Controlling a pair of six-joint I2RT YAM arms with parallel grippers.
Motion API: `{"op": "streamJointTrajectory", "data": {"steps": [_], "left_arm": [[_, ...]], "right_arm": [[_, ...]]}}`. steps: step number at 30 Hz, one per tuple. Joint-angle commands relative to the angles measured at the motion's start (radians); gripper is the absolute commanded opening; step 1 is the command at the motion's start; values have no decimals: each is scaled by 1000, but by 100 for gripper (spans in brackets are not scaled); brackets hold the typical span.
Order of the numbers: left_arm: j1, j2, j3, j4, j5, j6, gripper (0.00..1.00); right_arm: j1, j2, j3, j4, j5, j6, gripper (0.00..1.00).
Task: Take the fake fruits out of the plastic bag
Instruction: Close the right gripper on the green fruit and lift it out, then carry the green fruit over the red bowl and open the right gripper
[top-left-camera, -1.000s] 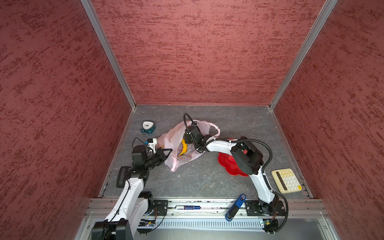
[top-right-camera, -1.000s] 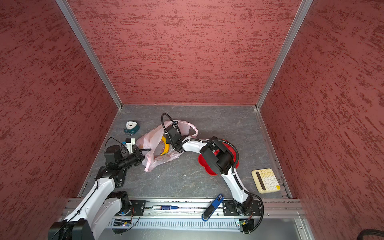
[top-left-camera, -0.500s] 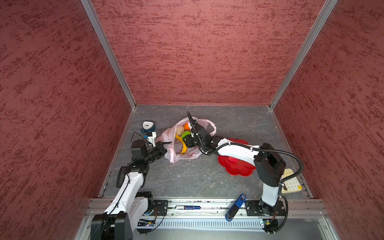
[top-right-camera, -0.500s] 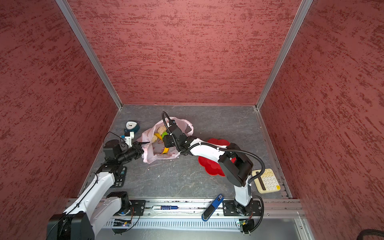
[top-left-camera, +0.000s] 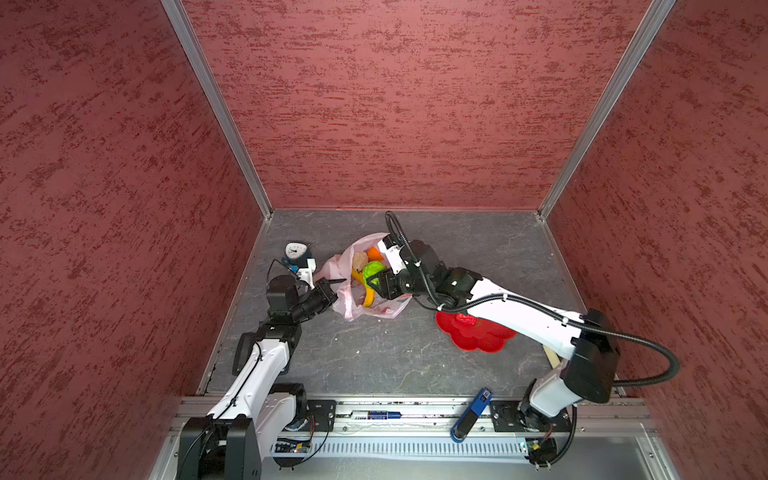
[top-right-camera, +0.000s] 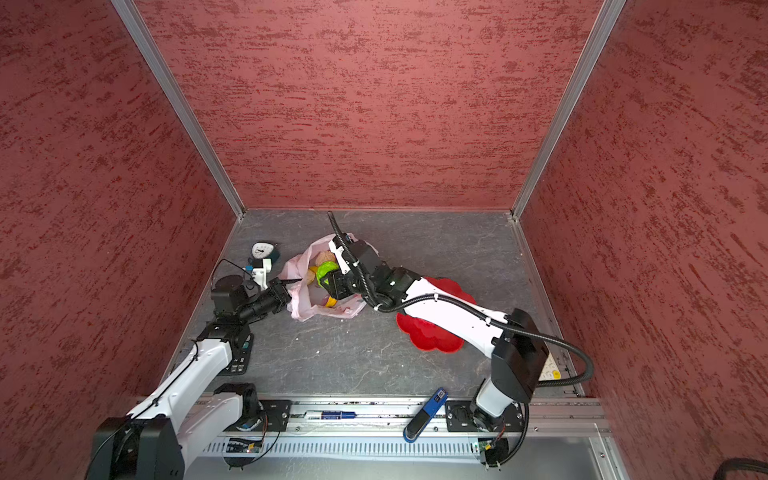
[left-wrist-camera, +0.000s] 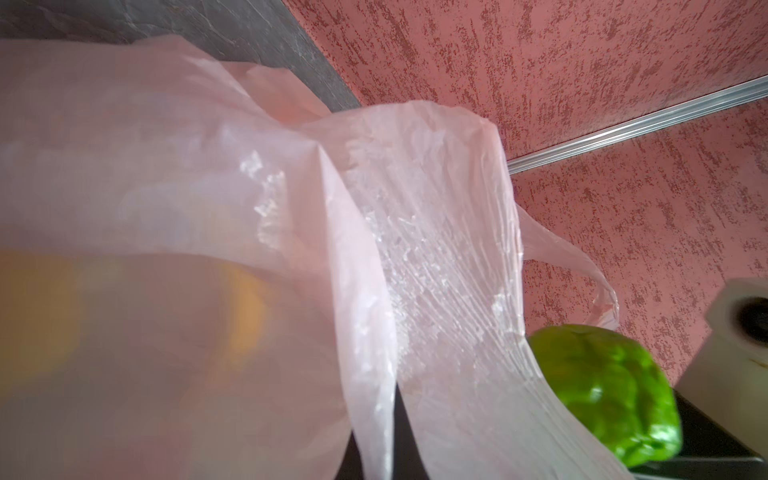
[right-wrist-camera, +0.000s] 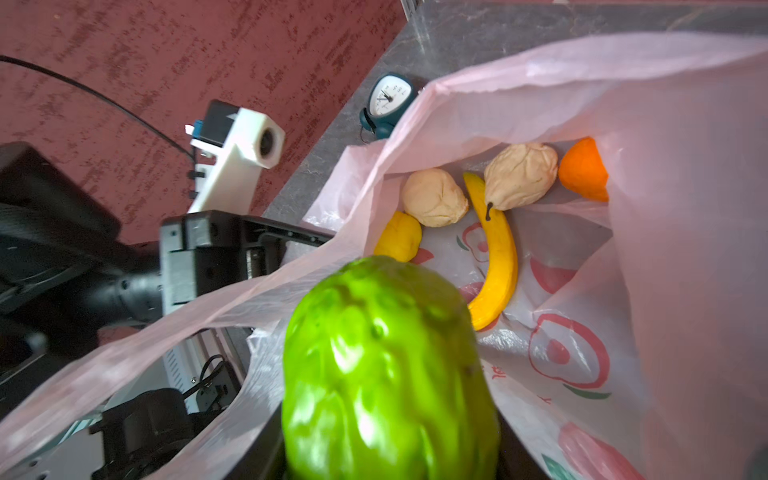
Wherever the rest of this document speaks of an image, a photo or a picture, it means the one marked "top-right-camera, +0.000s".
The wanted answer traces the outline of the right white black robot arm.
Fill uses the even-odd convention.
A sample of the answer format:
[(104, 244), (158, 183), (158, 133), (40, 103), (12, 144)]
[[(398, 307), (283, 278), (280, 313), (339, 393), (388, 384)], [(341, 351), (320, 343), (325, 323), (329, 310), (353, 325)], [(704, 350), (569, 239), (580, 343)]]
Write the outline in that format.
[(337, 300), (359, 294), (374, 308), (439, 327), (475, 347), (491, 361), (491, 373), (474, 398), (478, 416), (497, 419), (512, 403), (528, 404), (549, 357), (531, 315), (477, 306), (403, 267), (391, 268), (364, 241), (328, 242), (339, 268), (319, 275)]

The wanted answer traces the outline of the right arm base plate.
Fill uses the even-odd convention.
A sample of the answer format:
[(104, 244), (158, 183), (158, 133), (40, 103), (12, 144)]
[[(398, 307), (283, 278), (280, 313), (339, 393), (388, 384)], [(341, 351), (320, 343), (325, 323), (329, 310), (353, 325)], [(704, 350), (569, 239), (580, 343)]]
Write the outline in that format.
[(520, 433), (525, 415), (518, 404), (511, 403), (498, 417), (493, 417), (468, 400), (448, 400), (445, 404), (449, 432)]

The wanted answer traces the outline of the green fake apple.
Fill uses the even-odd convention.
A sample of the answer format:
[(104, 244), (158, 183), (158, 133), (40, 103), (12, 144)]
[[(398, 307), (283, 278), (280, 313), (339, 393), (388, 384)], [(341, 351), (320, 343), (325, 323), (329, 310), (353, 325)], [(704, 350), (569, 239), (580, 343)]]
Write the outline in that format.
[(340, 267), (335, 261), (325, 261), (320, 264), (316, 269), (316, 281), (318, 285), (322, 288), (327, 288), (330, 285), (327, 276), (339, 269)]

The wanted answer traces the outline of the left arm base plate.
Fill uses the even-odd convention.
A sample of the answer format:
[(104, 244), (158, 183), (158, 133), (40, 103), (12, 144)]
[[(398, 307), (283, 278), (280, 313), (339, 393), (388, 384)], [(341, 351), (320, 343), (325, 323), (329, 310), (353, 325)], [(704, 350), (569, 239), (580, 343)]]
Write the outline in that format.
[(291, 417), (293, 402), (288, 399), (263, 399), (259, 401), (259, 421), (255, 432), (285, 432)]

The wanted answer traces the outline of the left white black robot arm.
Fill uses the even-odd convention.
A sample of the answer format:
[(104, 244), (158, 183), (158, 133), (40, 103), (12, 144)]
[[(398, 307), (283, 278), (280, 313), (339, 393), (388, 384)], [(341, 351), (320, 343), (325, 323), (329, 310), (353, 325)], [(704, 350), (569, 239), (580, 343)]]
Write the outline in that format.
[(234, 429), (265, 440), (285, 432), (290, 402), (262, 403), (251, 383), (226, 383), (208, 403), (206, 387), (252, 346), (251, 324), (290, 303), (289, 281), (273, 279), (257, 296), (236, 302), (194, 340), (191, 352), (146, 399), (122, 417), (103, 421), (93, 436), (87, 479), (181, 479), (220, 434)]

